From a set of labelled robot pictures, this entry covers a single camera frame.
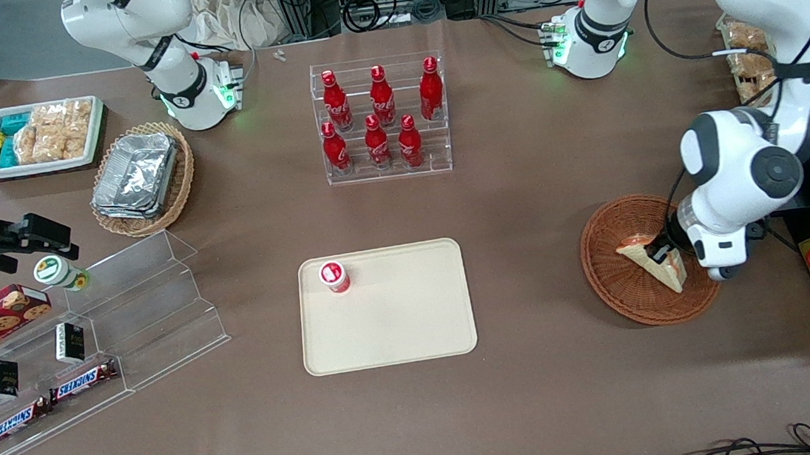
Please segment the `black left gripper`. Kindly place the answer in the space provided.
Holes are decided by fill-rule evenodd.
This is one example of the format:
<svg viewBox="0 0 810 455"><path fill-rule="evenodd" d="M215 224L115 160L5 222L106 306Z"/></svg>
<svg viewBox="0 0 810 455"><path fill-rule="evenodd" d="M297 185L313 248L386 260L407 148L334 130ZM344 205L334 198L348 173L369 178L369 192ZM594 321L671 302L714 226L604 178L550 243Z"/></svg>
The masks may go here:
<svg viewBox="0 0 810 455"><path fill-rule="evenodd" d="M683 253L684 250L692 250L692 245L689 242L684 228L681 228L681 223L678 218L669 218L664 224L664 232L661 233L662 243L647 244L646 255L650 260L655 262L658 266L668 264L670 252L672 254L672 265L684 266Z"/></svg>

